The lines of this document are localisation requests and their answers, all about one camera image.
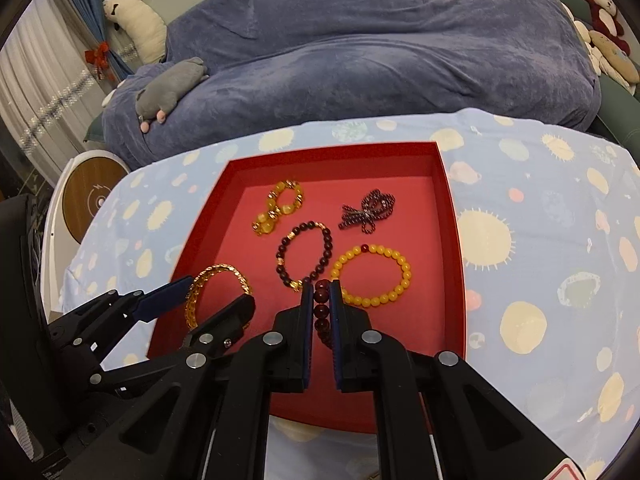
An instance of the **gray plush toy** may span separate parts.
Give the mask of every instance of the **gray plush toy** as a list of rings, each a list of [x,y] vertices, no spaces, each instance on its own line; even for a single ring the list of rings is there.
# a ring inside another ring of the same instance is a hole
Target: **gray plush toy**
[[[146,134],[154,119],[164,123],[178,101],[208,77],[207,67],[199,57],[180,61],[161,73],[136,94],[140,131]]]

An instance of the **blue blanket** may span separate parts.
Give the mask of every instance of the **blue blanket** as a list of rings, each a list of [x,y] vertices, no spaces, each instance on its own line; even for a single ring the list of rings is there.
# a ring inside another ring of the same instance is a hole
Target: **blue blanket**
[[[600,105],[559,0],[205,0],[167,43],[167,62],[104,111],[108,147],[133,169],[305,121],[476,107],[585,130]],[[136,92],[194,56],[210,79],[144,136]]]

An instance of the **jewelry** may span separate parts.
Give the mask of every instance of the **jewelry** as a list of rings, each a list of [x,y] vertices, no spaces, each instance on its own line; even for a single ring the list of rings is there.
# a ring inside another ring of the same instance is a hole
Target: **jewelry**
[[[380,254],[386,256],[387,258],[393,258],[400,268],[402,269],[402,280],[399,285],[396,285],[394,290],[389,291],[386,294],[380,295],[380,297],[375,298],[361,298],[360,296],[353,296],[347,292],[346,288],[342,288],[342,300],[344,303],[352,304],[355,306],[361,306],[363,308],[367,308],[370,306],[379,306],[380,304],[385,304],[389,301],[395,301],[398,299],[405,290],[409,288],[409,284],[411,280],[411,265],[407,263],[407,260],[399,251],[394,251],[393,249],[386,248],[382,245],[367,245],[363,244],[360,246],[355,246],[351,251],[347,251],[344,253],[337,261],[334,263],[334,268],[331,270],[331,277],[335,280],[340,276],[340,270],[342,267],[350,260],[353,260],[354,257],[359,254]]]
[[[287,252],[287,247],[302,231],[306,231],[308,229],[314,229],[319,227],[322,229],[322,236],[324,237],[324,252],[322,253],[322,257],[320,258],[319,263],[316,265],[315,270],[313,270],[308,277],[304,278],[304,280],[309,280],[310,282],[314,282],[318,279],[318,276],[324,272],[324,268],[329,265],[329,258],[331,257],[331,249],[334,248],[334,243],[331,238],[331,231],[320,222],[302,222],[299,226],[294,227],[291,232],[285,236],[281,241],[278,247],[278,252],[276,253],[276,272],[280,276],[282,283],[285,286],[290,286],[296,292],[300,292],[302,290],[302,281],[303,280],[292,280],[289,277],[289,273],[287,269],[284,267],[284,253]]]
[[[296,198],[292,204],[279,206],[276,200],[285,189],[292,189],[295,191]],[[269,234],[273,231],[276,222],[278,221],[278,217],[282,215],[290,215],[296,209],[300,209],[302,207],[303,200],[304,195],[302,186],[300,186],[299,183],[295,180],[285,180],[284,182],[280,181],[267,196],[267,212],[260,213],[256,221],[252,224],[254,232],[258,236]]]
[[[316,322],[314,327],[318,332],[320,341],[324,343],[329,350],[332,349],[331,340],[331,324],[329,323],[329,307],[325,305],[329,301],[329,280],[320,280],[316,282],[316,291],[314,292],[314,300],[317,305],[314,307],[314,316]]]
[[[198,326],[198,322],[196,321],[196,305],[198,304],[198,297],[200,296],[205,283],[209,281],[211,276],[215,276],[219,272],[225,272],[226,270],[228,270],[228,272],[232,272],[236,276],[245,294],[249,296],[252,295],[251,286],[249,286],[246,278],[240,274],[240,271],[235,267],[227,264],[215,264],[207,267],[195,277],[187,293],[187,302],[184,305],[184,317],[187,320],[187,325],[190,330],[193,330]]]
[[[380,193],[379,189],[374,189],[362,199],[360,206],[362,210],[357,210],[348,205],[342,206],[342,223],[338,229],[346,229],[355,224],[362,224],[362,232],[370,235],[376,230],[374,220],[384,220],[394,211],[396,198],[391,194]]]

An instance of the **white sheer curtain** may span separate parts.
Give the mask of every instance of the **white sheer curtain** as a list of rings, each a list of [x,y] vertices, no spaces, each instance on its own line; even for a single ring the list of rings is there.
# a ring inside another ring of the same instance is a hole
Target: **white sheer curtain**
[[[56,0],[33,0],[0,51],[0,116],[31,163],[54,186],[85,151],[105,92]]]

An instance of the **red bow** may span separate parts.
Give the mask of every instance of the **red bow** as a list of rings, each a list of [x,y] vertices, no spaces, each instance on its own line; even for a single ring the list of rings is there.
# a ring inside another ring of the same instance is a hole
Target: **red bow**
[[[109,68],[109,62],[107,61],[107,53],[109,51],[109,45],[106,41],[103,41],[95,50],[85,50],[84,59],[88,64],[95,66],[95,72],[98,79],[104,79],[104,71]]]

